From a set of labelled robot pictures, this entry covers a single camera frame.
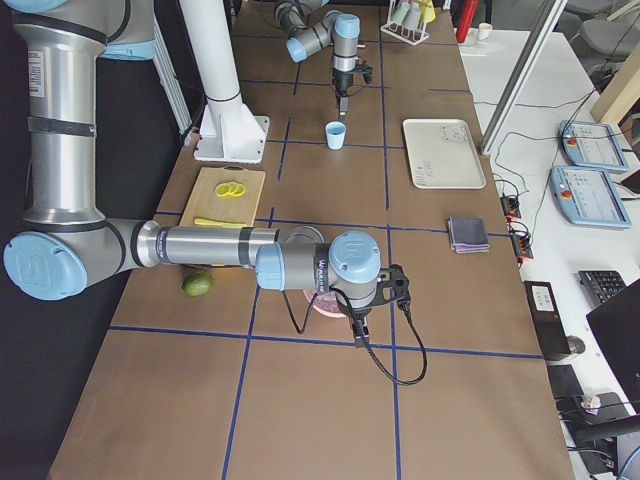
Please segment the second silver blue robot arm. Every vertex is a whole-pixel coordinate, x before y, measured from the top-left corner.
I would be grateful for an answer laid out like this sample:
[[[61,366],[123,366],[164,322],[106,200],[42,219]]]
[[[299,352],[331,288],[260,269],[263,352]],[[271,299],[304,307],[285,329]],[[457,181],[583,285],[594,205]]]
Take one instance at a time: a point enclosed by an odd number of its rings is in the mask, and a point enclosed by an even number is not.
[[[328,4],[328,1],[277,1],[274,19],[286,33],[286,49],[294,63],[301,63],[324,48],[332,47],[332,84],[338,101],[348,97],[360,67],[358,39],[360,19],[353,14],[329,10],[314,25],[306,16]]]

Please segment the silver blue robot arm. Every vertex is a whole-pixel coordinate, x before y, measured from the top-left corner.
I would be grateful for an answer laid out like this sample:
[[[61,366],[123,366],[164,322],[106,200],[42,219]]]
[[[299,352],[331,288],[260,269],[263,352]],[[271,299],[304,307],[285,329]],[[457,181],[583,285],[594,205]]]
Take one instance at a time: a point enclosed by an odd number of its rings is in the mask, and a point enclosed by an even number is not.
[[[245,99],[265,114],[299,97],[327,101],[326,72],[308,85],[286,85],[275,76],[274,61],[284,47],[260,40],[241,56]],[[1,11],[1,237],[8,240],[22,226],[30,154],[27,131],[26,45],[13,28],[8,8]],[[100,60],[97,64],[97,204],[112,217],[147,219],[156,210],[180,207],[164,190],[179,151],[176,124],[166,95],[149,61]],[[337,152],[320,191],[335,187],[326,208],[336,215],[353,210],[357,220],[381,199],[383,181],[365,169],[374,149],[352,143]],[[1,281],[1,355],[86,355],[101,342],[126,278],[118,275],[85,293],[58,302],[39,301]]]

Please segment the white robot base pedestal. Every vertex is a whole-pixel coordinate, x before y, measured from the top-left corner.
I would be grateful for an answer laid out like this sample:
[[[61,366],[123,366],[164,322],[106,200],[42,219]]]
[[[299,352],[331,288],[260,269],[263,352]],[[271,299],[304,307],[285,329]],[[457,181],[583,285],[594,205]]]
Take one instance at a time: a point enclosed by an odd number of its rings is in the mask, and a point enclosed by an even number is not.
[[[270,120],[243,102],[223,3],[184,0],[180,8],[206,98],[194,157],[260,163]]]

